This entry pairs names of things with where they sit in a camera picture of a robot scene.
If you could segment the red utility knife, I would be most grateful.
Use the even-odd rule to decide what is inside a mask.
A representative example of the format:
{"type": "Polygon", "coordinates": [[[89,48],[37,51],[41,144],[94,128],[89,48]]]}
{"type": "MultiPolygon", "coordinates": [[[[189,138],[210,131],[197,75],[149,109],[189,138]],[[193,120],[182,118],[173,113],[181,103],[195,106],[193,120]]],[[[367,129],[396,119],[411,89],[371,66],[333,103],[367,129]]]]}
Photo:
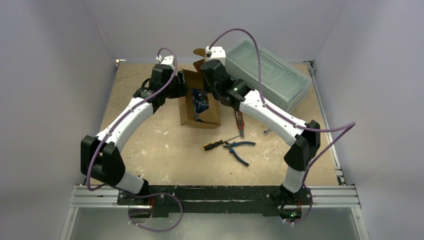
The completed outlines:
{"type": "Polygon", "coordinates": [[[236,119],[239,135],[240,135],[241,138],[244,138],[245,137],[245,134],[244,134],[244,126],[245,125],[244,125],[244,120],[243,120],[243,114],[240,111],[235,110],[234,116],[235,116],[235,119],[236,119]]]}

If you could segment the brown cardboard express box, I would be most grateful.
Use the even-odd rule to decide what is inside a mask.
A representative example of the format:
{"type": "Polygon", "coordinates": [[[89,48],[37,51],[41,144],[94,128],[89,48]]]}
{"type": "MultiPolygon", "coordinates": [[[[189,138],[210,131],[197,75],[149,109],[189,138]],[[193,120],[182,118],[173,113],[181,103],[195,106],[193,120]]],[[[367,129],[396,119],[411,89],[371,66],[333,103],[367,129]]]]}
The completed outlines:
{"type": "Polygon", "coordinates": [[[188,87],[187,94],[178,99],[180,124],[198,129],[216,129],[221,126],[219,102],[207,92],[207,84],[200,70],[206,59],[205,50],[197,48],[193,53],[201,57],[193,63],[195,70],[179,71],[188,87]]]}

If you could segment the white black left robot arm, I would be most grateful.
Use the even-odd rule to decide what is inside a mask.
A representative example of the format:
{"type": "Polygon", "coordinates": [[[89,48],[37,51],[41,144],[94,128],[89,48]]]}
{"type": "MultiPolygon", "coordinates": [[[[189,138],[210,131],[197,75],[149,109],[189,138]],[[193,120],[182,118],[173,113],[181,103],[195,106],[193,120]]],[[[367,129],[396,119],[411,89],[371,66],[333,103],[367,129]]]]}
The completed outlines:
{"type": "Polygon", "coordinates": [[[80,143],[80,171],[86,179],[129,192],[138,205],[149,199],[149,183],[130,173],[121,151],[139,126],[150,118],[166,99],[187,95],[184,74],[172,63],[159,63],[152,68],[150,78],[137,89],[127,107],[96,136],[86,135],[80,143]]]}

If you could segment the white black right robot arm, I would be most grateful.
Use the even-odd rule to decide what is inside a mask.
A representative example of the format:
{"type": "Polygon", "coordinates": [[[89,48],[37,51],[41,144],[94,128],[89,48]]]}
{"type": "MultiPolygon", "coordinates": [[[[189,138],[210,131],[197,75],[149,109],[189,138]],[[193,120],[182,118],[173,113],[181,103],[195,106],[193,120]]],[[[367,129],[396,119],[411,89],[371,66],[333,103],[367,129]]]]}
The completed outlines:
{"type": "Polygon", "coordinates": [[[216,100],[267,125],[289,146],[283,157],[287,170],[280,196],[284,202],[294,203],[300,198],[309,163],[321,146],[320,124],[298,119],[261,99],[257,89],[242,79],[233,79],[218,59],[205,61],[199,69],[216,100]]]}

